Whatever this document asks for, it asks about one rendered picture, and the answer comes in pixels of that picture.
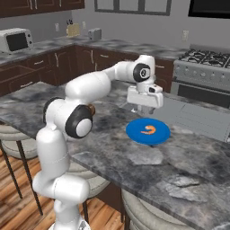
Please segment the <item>grey framed window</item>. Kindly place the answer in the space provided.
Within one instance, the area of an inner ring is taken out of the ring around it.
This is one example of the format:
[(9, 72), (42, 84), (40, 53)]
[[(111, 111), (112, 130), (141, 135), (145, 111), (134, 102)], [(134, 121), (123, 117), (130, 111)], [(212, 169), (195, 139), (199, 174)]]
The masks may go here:
[(94, 10), (101, 13), (132, 13), (169, 16), (172, 0), (94, 0)]

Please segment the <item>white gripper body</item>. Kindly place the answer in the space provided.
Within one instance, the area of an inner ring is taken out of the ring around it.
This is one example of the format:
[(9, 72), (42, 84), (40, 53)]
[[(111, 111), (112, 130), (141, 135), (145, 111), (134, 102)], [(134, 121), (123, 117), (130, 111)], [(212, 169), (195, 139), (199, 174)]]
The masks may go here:
[(128, 88), (127, 102), (155, 109), (161, 108), (164, 105), (163, 88), (160, 86), (147, 86), (140, 93), (135, 86), (130, 86)]

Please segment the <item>blue round plate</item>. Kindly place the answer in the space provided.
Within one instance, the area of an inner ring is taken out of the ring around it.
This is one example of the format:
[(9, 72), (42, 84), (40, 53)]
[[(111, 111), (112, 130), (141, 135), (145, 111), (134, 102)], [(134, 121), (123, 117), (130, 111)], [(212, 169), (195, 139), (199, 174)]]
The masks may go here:
[[(142, 134), (145, 126), (152, 125), (155, 127), (153, 135)], [(126, 133), (133, 141), (148, 146), (155, 146), (164, 143), (171, 135), (169, 127), (158, 119), (140, 118), (129, 122), (126, 126)]]

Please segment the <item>dark brown wall cupboards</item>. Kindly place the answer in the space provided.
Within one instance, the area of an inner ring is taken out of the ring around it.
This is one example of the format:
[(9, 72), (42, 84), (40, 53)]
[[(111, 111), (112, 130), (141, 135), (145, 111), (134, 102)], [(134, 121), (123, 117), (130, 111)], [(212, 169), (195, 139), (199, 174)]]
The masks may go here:
[(0, 18), (83, 8), (84, 0), (0, 0)]

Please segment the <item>grey stove with oven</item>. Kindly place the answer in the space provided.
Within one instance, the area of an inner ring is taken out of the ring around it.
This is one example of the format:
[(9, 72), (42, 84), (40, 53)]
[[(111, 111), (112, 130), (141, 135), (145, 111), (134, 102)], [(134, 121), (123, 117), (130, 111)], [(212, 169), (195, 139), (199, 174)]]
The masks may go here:
[(191, 44), (173, 62), (171, 94), (230, 109), (230, 48)]

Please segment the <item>black extractor hood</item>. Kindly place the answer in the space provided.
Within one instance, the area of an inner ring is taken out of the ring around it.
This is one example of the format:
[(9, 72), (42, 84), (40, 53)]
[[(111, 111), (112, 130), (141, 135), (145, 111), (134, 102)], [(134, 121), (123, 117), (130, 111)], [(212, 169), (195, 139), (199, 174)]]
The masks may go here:
[(230, 19), (230, 0), (190, 0), (189, 17)]

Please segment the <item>beige cushioned bar stool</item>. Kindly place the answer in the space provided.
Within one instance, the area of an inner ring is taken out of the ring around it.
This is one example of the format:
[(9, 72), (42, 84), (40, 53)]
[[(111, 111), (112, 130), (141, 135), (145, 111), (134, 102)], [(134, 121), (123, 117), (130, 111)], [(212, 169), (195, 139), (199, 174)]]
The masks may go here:
[(3, 153), (4, 160), (12, 176), (19, 197), (22, 198), (22, 193), (14, 176), (8, 157), (12, 156), (13, 158), (22, 160), (29, 183), (32, 185), (31, 172), (27, 161), (38, 156), (36, 141), (19, 130), (0, 122), (0, 150)]
[(125, 190), (121, 191), (121, 197), (124, 230), (195, 230)]
[(89, 171), (80, 164), (76, 162), (71, 162), (67, 174), (81, 177), (87, 180), (90, 184), (90, 193), (88, 199), (92, 199), (99, 195), (103, 190), (105, 190), (110, 182), (102, 178), (101, 176)]

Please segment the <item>dark brown base cupboards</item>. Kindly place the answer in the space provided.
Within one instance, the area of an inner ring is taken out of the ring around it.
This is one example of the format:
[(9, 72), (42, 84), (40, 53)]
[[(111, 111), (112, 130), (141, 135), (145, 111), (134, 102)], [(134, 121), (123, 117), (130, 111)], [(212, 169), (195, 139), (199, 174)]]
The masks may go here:
[(15, 92), (38, 81), (62, 85), (123, 60), (136, 60), (137, 53), (85, 46), (70, 46), (0, 66), (0, 96)]

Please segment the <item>white microwave oven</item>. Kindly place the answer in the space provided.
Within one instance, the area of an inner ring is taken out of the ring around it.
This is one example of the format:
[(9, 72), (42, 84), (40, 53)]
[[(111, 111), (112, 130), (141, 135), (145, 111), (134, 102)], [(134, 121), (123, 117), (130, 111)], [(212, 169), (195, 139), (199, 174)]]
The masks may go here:
[(28, 29), (13, 28), (0, 31), (0, 51), (13, 54), (33, 49), (31, 31)]

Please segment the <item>silver toaster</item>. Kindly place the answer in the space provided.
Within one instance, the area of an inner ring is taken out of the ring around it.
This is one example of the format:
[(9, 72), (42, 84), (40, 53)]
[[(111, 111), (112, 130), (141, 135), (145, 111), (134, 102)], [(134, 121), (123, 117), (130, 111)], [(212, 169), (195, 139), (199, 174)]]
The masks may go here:
[(88, 38), (92, 41), (97, 41), (102, 38), (102, 30), (100, 28), (90, 29), (88, 31)]

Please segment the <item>orange shrimp meat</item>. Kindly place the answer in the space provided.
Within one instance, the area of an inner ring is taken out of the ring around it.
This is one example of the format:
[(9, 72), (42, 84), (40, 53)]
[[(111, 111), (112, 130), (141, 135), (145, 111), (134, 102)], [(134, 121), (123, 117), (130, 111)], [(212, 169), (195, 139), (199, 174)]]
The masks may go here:
[(153, 135), (155, 133), (155, 127), (152, 125), (145, 126), (145, 131), (142, 131), (142, 134)]

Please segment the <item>grey cutting board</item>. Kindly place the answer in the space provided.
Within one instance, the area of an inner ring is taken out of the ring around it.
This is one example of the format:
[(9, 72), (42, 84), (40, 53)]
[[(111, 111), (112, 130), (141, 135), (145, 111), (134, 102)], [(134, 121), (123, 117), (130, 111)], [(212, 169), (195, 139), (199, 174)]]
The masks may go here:
[(165, 98), (164, 106), (155, 109), (151, 117), (206, 137), (230, 142), (230, 114), (221, 111)]

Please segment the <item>beige knife block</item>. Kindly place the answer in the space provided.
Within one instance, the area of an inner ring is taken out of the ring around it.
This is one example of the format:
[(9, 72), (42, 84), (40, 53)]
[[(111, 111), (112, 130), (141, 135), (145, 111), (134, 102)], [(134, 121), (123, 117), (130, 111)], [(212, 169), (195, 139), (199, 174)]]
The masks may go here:
[(66, 35), (68, 37), (75, 37), (80, 34), (80, 26), (78, 23), (73, 23), (72, 20), (68, 20), (66, 23)]

